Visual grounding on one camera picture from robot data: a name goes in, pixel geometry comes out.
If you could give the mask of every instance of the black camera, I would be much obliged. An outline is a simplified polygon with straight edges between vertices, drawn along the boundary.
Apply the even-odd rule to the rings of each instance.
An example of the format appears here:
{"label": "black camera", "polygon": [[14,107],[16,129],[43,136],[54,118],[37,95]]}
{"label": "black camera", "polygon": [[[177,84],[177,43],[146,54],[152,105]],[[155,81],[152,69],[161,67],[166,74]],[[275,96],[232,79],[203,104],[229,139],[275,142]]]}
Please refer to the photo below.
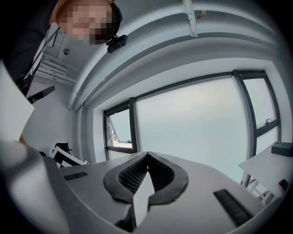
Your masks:
{"label": "black camera", "polygon": [[120,37],[115,36],[112,40],[106,42],[106,45],[108,46],[108,49],[107,49],[108,53],[113,53],[119,48],[125,46],[126,41],[127,41],[126,35],[122,35]]}

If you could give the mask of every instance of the table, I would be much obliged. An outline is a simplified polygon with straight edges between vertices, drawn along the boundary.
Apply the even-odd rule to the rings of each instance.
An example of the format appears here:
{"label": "table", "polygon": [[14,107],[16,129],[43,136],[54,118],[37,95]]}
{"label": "table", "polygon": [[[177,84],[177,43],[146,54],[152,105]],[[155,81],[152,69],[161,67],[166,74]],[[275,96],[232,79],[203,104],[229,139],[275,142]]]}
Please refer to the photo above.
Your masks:
{"label": "table", "polygon": [[282,179],[285,179],[291,184],[293,177],[293,157],[272,154],[272,145],[256,156],[240,163],[239,167],[255,178],[276,197],[281,197],[282,191],[278,187],[278,183]]}

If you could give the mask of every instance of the window frame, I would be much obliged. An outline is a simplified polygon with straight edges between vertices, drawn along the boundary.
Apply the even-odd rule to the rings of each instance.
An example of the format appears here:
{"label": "window frame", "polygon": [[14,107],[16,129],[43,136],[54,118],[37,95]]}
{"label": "window frame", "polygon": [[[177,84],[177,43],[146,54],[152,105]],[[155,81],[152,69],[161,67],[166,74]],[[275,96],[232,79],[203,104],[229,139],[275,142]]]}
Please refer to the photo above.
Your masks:
{"label": "window frame", "polygon": [[[275,95],[275,92],[273,90],[273,87],[271,85],[271,82],[269,78],[267,77],[264,70],[262,71],[233,71],[233,76],[235,77],[241,93],[244,98],[247,114],[248,114],[248,120],[249,120],[249,128],[250,128],[250,152],[248,159],[254,157],[256,155],[256,146],[257,146],[257,138],[266,134],[267,132],[271,131],[274,128],[278,128],[278,136],[277,140],[281,141],[282,137],[282,129],[281,129],[281,119],[280,119],[280,112],[279,112],[279,106],[277,103],[277,98]],[[252,101],[249,96],[248,90],[246,88],[246,85],[244,83],[244,80],[251,80],[251,79],[264,79],[266,86],[268,87],[272,102],[273,102],[273,108],[275,109],[276,113],[276,119],[272,122],[269,122],[268,124],[257,128],[256,127],[256,118],[255,118],[255,112],[253,109]],[[243,176],[243,179],[241,181],[241,185],[244,187],[247,187],[250,183],[251,176],[249,174],[245,174]]]}
{"label": "window frame", "polygon": [[[280,119],[280,112],[279,112],[279,106],[277,103],[277,98],[275,95],[275,92],[273,90],[273,87],[271,85],[271,82],[269,78],[267,77],[264,70],[261,71],[254,71],[254,70],[246,70],[246,71],[238,71],[233,70],[232,72],[223,72],[218,74],[210,74],[210,75],[204,75],[200,77],[191,78],[188,80],[183,80],[180,82],[176,82],[170,85],[166,85],[164,87],[154,89],[150,92],[141,94],[137,97],[131,97],[129,100],[112,107],[109,110],[104,111],[104,143],[105,143],[105,151],[106,151],[106,159],[109,160],[109,151],[116,151],[121,153],[128,153],[133,154],[137,152],[141,152],[141,140],[140,140],[140,134],[139,134],[139,123],[138,123],[138,117],[137,117],[137,110],[136,110],[136,102],[143,100],[148,97],[152,97],[154,95],[158,95],[164,92],[168,92],[171,90],[175,90],[181,87],[185,87],[188,85],[198,84],[201,82],[209,81],[209,80],[216,80],[216,79],[222,79],[222,78],[229,78],[234,77],[238,87],[240,89],[240,93],[242,95],[243,101],[244,101],[244,108],[246,109],[246,117],[248,121],[248,127],[249,127],[249,151],[247,155],[247,159],[250,159],[256,155],[256,145],[257,145],[257,138],[262,136],[263,134],[269,132],[273,128],[278,127],[278,136],[277,140],[281,141],[282,137],[282,129],[281,129],[281,119]],[[265,126],[262,126],[260,128],[256,127],[256,119],[255,119],[255,112],[253,109],[252,101],[249,96],[248,90],[246,88],[246,85],[244,83],[244,80],[248,79],[264,79],[266,82],[266,85],[268,87],[269,93],[272,98],[273,102],[273,108],[275,109],[276,113],[276,119],[272,122],[269,122]],[[130,116],[130,134],[131,134],[131,142],[132,142],[132,149],[130,148],[122,148],[122,147],[113,147],[113,146],[107,146],[107,123],[106,123],[106,117],[110,116],[112,114],[118,113],[120,111],[129,109],[129,116]],[[244,174],[243,179],[241,181],[241,185],[247,187],[250,182],[251,176],[248,174]]]}
{"label": "window frame", "polygon": [[[129,121],[130,121],[130,135],[131,135],[131,144],[132,148],[124,148],[124,147],[116,147],[116,146],[108,146],[107,142],[109,139],[107,139],[107,131],[108,123],[107,123],[107,117],[114,115],[116,113],[129,110]],[[138,121],[137,121],[137,113],[136,113],[136,102],[134,98],[130,98],[128,101],[125,101],[119,105],[116,105],[106,111],[104,111],[104,118],[103,118],[103,133],[104,133],[104,146],[105,146],[105,153],[106,153],[106,160],[110,160],[109,156],[109,150],[121,152],[125,154],[134,154],[137,152],[140,152],[140,140],[138,137]]]}

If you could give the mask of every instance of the white wall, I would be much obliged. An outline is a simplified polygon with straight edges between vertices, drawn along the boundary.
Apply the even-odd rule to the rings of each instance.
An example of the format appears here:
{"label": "white wall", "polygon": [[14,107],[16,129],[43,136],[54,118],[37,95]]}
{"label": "white wall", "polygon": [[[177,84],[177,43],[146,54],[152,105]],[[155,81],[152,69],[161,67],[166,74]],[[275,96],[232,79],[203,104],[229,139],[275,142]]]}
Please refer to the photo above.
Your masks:
{"label": "white wall", "polygon": [[78,158],[77,112],[67,110],[72,88],[55,81],[35,77],[27,96],[52,85],[55,85],[55,90],[33,104],[35,109],[24,128],[23,137],[28,145],[43,151],[47,156],[52,154],[56,143],[69,143],[69,148],[73,149],[73,155]]}

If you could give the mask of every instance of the white paper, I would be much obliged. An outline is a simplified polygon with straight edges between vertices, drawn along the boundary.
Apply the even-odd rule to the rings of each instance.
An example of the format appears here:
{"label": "white paper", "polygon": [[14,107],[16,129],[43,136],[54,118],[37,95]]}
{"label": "white paper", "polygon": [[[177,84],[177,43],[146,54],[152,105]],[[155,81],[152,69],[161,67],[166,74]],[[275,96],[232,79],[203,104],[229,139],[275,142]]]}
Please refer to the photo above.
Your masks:
{"label": "white paper", "polygon": [[19,141],[33,110],[0,61],[0,139]]}

